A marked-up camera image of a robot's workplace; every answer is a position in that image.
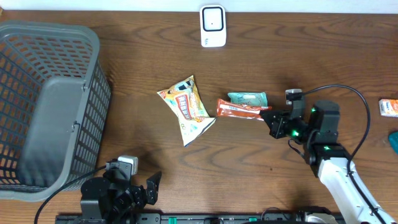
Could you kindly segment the teal mouthwash bottle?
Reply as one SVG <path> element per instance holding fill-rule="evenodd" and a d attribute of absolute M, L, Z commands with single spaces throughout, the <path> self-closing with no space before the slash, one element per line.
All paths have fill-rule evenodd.
<path fill-rule="evenodd" d="M 392 150 L 398 154 L 398 132 L 390 133 L 388 136 L 389 143 L 391 145 Z"/>

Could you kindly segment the teal wet wipes pack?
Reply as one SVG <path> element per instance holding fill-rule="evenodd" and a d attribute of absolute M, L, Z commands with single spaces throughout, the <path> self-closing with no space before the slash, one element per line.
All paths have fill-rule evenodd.
<path fill-rule="evenodd" d="M 264 92 L 230 92 L 228 96 L 235 104 L 268 106 L 267 95 Z"/>

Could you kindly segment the orange Kleenex tissue pack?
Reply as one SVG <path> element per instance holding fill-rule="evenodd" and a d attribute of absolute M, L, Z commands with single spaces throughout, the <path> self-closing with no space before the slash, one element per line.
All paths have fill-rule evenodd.
<path fill-rule="evenodd" d="M 381 116 L 398 117 L 398 100 L 381 99 L 379 100 L 379 111 Z"/>

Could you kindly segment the yellow snack bag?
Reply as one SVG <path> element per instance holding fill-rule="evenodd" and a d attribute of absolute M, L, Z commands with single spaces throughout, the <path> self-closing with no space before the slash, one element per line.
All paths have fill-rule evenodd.
<path fill-rule="evenodd" d="M 176 115 L 185 147 L 216 121 L 205 109 L 193 75 L 168 89 L 158 91 L 157 94 Z"/>

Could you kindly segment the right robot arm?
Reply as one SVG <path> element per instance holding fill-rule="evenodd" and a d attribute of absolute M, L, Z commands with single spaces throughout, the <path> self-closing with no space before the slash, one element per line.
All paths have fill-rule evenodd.
<path fill-rule="evenodd" d="M 302 111 L 269 110 L 260 115 L 273 138 L 289 137 L 303 146 L 305 162 L 331 193 L 346 223 L 395 223 L 361 180 L 349 152 L 337 142 L 338 104 L 317 101 L 307 122 L 295 114 Z"/>

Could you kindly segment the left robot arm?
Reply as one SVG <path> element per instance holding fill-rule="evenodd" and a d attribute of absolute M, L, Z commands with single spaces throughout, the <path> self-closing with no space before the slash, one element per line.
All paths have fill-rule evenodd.
<path fill-rule="evenodd" d="M 79 223 L 137 223 L 132 211 L 157 202 L 162 178 L 158 171 L 146 180 L 146 187 L 132 185 L 137 167 L 138 158 L 121 156 L 106 163 L 101 177 L 85 181 L 81 186 Z"/>

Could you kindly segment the red snack bar wrapper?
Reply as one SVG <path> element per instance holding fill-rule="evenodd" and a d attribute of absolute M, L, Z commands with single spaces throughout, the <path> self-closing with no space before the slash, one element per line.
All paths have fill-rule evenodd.
<path fill-rule="evenodd" d="M 260 112 L 270 111 L 271 109 L 271 106 L 251 106 L 218 99 L 216 112 L 217 117 L 234 117 L 263 121 Z"/>

